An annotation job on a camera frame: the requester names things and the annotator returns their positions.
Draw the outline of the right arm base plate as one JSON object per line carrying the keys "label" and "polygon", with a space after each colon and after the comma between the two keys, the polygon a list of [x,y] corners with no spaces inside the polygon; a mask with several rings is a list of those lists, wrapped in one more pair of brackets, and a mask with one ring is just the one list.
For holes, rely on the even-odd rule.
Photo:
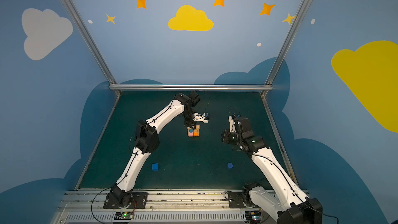
{"label": "right arm base plate", "polygon": [[243,192],[227,191],[225,194],[229,202],[229,208],[257,208],[258,206],[252,203],[249,195]]}

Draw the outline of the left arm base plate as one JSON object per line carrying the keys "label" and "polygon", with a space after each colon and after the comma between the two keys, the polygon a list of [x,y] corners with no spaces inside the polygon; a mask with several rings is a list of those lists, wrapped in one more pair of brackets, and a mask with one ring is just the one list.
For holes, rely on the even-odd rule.
{"label": "left arm base plate", "polygon": [[144,209],[148,194],[146,192],[130,192],[116,195],[109,193],[106,196],[104,209]]}

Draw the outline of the natural wood block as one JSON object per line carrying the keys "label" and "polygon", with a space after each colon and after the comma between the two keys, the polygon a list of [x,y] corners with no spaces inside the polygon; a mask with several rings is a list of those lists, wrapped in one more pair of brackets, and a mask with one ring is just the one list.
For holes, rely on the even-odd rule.
{"label": "natural wood block", "polygon": [[189,130],[189,129],[196,129],[196,128],[200,128],[200,125],[199,124],[196,124],[196,125],[194,125],[194,126],[190,126],[190,127],[187,127],[187,129]]}

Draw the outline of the blue wood cube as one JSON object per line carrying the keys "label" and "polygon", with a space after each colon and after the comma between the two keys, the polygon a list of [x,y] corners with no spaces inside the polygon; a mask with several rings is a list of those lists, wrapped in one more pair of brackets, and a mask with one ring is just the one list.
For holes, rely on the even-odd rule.
{"label": "blue wood cube", "polygon": [[158,171],[159,170],[159,164],[158,163],[153,163],[152,164],[152,171]]}

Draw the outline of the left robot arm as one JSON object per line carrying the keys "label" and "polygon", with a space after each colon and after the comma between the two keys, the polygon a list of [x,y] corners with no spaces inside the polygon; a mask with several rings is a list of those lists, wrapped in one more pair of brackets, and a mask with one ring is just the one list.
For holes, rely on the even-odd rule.
{"label": "left robot arm", "polygon": [[149,156],[160,145],[159,134],[175,117],[182,115],[184,126],[195,129],[197,122],[208,123],[205,114],[196,113],[193,108],[200,101],[196,92],[189,95],[179,93],[174,96],[167,106],[153,117],[140,120],[135,131],[134,148],[122,175],[110,187],[107,194],[105,209],[129,209],[134,202],[133,189],[137,177]]}

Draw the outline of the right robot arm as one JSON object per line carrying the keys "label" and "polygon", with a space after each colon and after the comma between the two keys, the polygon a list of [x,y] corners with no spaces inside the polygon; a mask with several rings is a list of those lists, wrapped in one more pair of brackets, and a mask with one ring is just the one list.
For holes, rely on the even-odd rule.
{"label": "right robot arm", "polygon": [[231,115],[230,128],[222,133],[225,144],[237,146],[258,166],[273,188],[268,193],[260,184],[243,187],[239,202],[246,208],[259,207],[278,224],[321,224],[323,207],[316,198],[309,198],[275,158],[263,137],[256,136],[246,117]]}

